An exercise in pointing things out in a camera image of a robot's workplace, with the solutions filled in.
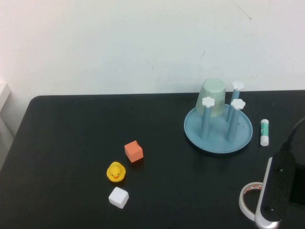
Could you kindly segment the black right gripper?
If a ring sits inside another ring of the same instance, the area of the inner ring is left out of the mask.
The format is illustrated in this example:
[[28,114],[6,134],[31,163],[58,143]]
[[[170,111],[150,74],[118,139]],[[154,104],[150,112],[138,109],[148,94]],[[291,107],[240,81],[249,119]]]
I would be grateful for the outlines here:
[[294,205],[305,204],[305,168],[297,167],[293,180],[290,202]]

